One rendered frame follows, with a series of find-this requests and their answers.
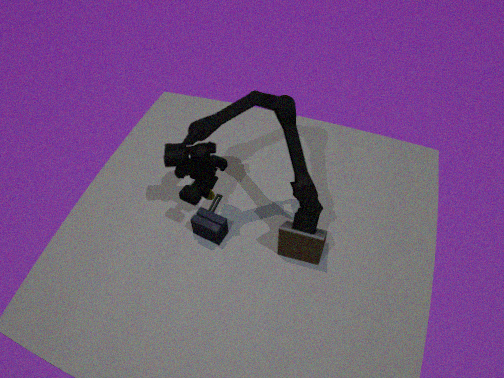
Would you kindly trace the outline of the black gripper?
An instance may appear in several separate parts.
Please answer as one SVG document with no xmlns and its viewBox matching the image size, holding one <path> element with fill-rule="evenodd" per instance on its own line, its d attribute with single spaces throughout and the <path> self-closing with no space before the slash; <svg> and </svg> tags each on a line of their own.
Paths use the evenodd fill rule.
<svg viewBox="0 0 504 378">
<path fill-rule="evenodd" d="M 215 172 L 217 171 L 216 167 L 220 168 L 220 171 L 224 171 L 228 166 L 227 160 L 222 157 L 212 154 L 210 155 L 210 159 L 210 164 L 205 168 L 199 169 L 192 164 L 189 166 L 194 172 L 194 177 L 192 176 L 192 179 L 195 179 L 195 181 L 191 186 L 185 185 L 179 192 L 181 200 L 195 206 L 201 200 L 202 195 L 208 198 L 210 189 L 213 189 L 218 180 L 218 177 L 215 176 Z"/>
</svg>

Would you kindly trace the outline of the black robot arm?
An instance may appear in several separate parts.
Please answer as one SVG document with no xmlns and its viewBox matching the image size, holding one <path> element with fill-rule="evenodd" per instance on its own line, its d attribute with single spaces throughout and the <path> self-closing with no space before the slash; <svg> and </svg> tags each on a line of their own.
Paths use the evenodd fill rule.
<svg viewBox="0 0 504 378">
<path fill-rule="evenodd" d="M 295 182 L 290 183 L 293 195 L 300 201 L 300 207 L 302 207 L 295 213 L 292 229 L 314 234 L 317 232 L 316 228 L 323 207 L 307 171 L 296 127 L 296 104 L 288 95 L 275 96 L 252 91 L 218 113 L 192 122 L 183 143 L 165 144 L 164 165 L 166 168 L 176 166 L 177 178 L 184 178 L 185 175 L 194 177 L 194 172 L 189 166 L 192 164 L 199 169 L 207 167 L 211 162 L 210 153 L 216 152 L 216 144 L 209 142 L 186 146 L 206 140 L 222 124 L 254 106 L 274 111 L 284 130 L 295 173 Z"/>
</svg>

